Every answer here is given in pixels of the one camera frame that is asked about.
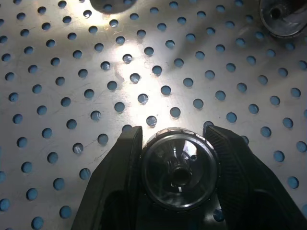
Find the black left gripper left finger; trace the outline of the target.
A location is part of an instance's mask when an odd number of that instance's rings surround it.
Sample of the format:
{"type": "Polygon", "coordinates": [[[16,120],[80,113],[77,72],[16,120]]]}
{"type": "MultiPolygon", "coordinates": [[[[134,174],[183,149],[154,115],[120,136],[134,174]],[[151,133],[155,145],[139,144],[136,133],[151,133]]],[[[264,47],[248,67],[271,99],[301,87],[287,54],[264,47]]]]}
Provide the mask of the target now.
{"type": "Polygon", "coordinates": [[[91,175],[73,230],[152,230],[149,202],[140,195],[142,127],[120,134],[91,175]]]}

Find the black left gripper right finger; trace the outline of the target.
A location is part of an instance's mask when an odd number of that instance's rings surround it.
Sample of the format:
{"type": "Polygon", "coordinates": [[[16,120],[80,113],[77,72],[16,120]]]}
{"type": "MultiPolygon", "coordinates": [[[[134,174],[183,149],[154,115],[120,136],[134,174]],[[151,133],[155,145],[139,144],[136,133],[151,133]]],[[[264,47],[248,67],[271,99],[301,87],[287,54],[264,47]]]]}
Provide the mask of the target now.
{"type": "Polygon", "coordinates": [[[306,218],[276,175],[238,134],[207,126],[219,161],[217,195],[230,230],[304,230],[306,218]]]}

